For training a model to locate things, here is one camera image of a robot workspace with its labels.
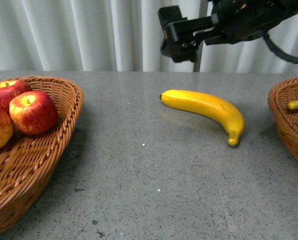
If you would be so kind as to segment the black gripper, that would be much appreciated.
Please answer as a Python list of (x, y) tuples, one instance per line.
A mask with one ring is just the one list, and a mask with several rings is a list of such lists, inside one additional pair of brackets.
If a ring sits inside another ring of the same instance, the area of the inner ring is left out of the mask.
[(298, 0), (214, 0), (212, 16), (188, 19), (178, 5), (162, 7), (160, 52), (175, 63), (196, 62), (201, 42), (236, 44), (261, 38), (264, 32), (298, 14)]

